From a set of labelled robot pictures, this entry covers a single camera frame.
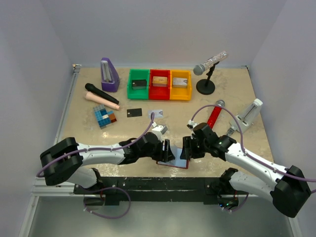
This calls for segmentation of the red leather card holder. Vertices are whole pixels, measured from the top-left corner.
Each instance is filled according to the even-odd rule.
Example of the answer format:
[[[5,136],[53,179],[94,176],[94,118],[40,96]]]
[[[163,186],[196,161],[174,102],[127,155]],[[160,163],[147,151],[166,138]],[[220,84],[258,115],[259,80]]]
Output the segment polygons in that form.
[[[168,162],[157,161],[156,164],[170,166],[170,167],[176,167],[176,168],[181,168],[181,169],[188,169],[189,161],[184,160],[184,159],[180,159],[182,149],[178,148],[176,146],[171,146],[171,151],[174,154],[175,159],[168,161]]]

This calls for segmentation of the silver credit card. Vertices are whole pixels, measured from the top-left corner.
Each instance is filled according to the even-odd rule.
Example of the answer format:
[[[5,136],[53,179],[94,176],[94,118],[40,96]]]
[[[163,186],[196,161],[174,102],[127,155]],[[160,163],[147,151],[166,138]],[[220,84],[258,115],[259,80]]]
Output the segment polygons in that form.
[[[154,113],[155,118],[162,118],[163,117],[163,111],[162,110],[149,110],[148,111],[148,118],[152,117],[152,113]]]

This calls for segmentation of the black credit card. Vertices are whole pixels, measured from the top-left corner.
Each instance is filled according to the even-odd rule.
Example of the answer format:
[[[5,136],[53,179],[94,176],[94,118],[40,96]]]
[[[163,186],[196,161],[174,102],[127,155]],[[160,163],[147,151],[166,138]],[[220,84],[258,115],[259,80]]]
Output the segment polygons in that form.
[[[136,109],[127,109],[127,117],[133,118],[133,117],[141,117],[142,116],[142,109],[136,108]]]

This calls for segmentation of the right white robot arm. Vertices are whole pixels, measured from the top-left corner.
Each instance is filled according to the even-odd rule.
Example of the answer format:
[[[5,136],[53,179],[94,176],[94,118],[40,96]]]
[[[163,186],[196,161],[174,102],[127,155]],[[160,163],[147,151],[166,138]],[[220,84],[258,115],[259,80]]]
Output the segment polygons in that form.
[[[312,191],[301,169],[287,168],[270,162],[245,149],[235,139],[219,137],[205,122],[188,122],[191,136],[183,138],[181,159],[202,158],[206,153],[235,164],[249,175],[230,168],[220,177],[222,188],[243,191],[270,201],[287,217],[294,218],[311,196]]]

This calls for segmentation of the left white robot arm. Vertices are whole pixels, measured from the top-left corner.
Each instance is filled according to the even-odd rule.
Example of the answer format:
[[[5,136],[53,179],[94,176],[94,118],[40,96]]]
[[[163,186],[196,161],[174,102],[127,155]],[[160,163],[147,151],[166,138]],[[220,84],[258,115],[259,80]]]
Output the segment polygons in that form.
[[[176,146],[153,132],[109,146],[85,145],[68,137],[40,155],[42,170],[38,176],[43,177],[48,186],[70,182],[89,189],[101,185],[99,172],[89,165],[125,165],[140,158],[169,162],[176,159],[177,153]]]

